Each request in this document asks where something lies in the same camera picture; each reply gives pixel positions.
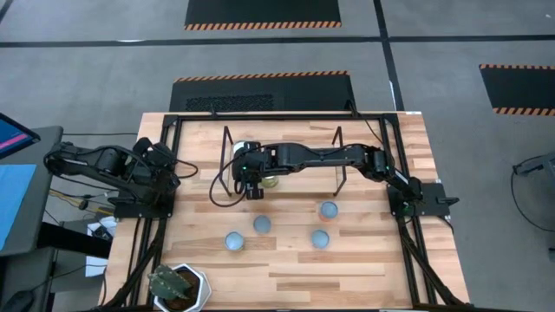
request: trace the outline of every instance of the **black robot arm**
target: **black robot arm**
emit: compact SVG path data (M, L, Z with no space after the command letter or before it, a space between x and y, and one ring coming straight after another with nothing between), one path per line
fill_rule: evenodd
M261 146L259 142L245 142L234 156L232 176L245 188L247 199L264 197L258 183L265 177L288 175L311 167L351 166L366 179L391 184L407 201L422 200L421 181L403 176L395 169L394 160L375 146L309 148L296 143Z
M175 192L180 180L173 173L176 158L167 146L142 138L133 151L120 146L88 149L70 142L56 144L44 165L56 176L82 175L121 191L112 204L154 205L161 195Z

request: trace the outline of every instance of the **wooden table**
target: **wooden table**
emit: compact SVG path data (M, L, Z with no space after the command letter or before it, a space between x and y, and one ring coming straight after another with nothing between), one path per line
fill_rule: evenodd
M398 115L411 174L422 181L436 180L422 115ZM163 117L144 114L139 137L159 141ZM379 131L377 122L371 121L370 125ZM315 192L280 193L264 200L243 201L232 208L218 208L210 203L207 193L219 170L224 126L230 128L235 141L295 141L311 147L330 146L336 127L341 126L345 144L380 145L361 120L184 122L178 157L197 164L200 171L183 180L176 193L161 262L189 263L207 274L213 292L206 309L411 307L400 238L389 213L385 183L372 182L348 169L348 181L335 198ZM396 155L392 133L389 138ZM189 170L178 166L176 172L182 175ZM306 179L305 183L318 181ZM216 199L229 200L221 187L215 193ZM340 212L332 222L323 223L317 207L330 199ZM257 235L252 228L252 221L261 214L272 221L267 235ZM421 222L430 264L454 294L467 302L450 229L435 217L421 218ZM134 227L135 219L118 224L107 268L108 299L127 278ZM311 246L310 234L316 229L330 234L326 250ZM239 231L245 237L242 251L225 249L224 237L230 231ZM421 301L425 302L423 278L416 264L415 272ZM139 302L146 300L146 294L147 279L143 278Z

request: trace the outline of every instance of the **floor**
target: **floor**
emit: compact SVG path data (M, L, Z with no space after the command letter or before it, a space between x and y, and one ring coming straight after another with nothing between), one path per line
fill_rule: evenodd
M0 0L0 5L8 4L5 9L9 6L0 10L0 19L5 12L0 20L0 110L29 127L62 125L67 133L133 132L142 113L167 111L176 77L349 70L359 109L404 107L423 112L440 177L447 193L460 197L452 219L472 302L479 307L552 311L555 263L547 249L555 246L555 235L535 229L519 215L509 183L511 165L555 150L555 119L493 114L478 66L555 65L555 41L539 40L555 36L532 37L555 34L555 3L381 0L391 37L391 53L384 54L377 38L378 22L383 21L376 18L375 3L380 1L338 1L340 29L185 32L187 1ZM515 35L520 41L503 37ZM370 39L170 45L177 39L272 36ZM476 36L480 40L472 41ZM142 47L78 43L140 39L158 41ZM12 48L14 42L73 43L70 48L54 43ZM83 146L131 146L134 141L66 140ZM60 181L53 186L91 192ZM526 214L555 228L552 187L542 172L515 181ZM57 199L47 208L60 221L83 215ZM61 294L55 310L92 307L99 289L100 285L89 292Z

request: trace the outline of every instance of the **monitor screen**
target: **monitor screen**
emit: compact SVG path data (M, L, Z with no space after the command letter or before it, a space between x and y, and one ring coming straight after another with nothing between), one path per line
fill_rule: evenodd
M40 137L36 133L0 113L0 159L38 140Z

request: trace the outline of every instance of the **white pot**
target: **white pot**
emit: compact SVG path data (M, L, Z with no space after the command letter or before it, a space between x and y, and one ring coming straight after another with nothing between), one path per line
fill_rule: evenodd
M184 263L172 268L172 270L179 270L179 269L190 270L192 273L194 273L194 275L196 275L199 278L199 281L200 281L199 294L197 295L197 302L191 308L183 310L182 312L199 312L205 306L206 302L208 301L208 298L212 294L212 288L208 283L208 278L206 278L206 274L204 274L203 272L198 272L197 270L194 270L193 268L191 268L190 266ZM164 312L173 312L172 310L166 307L166 304L164 304L164 300L157 296L154 297L154 304L156 305L156 307L158 307Z

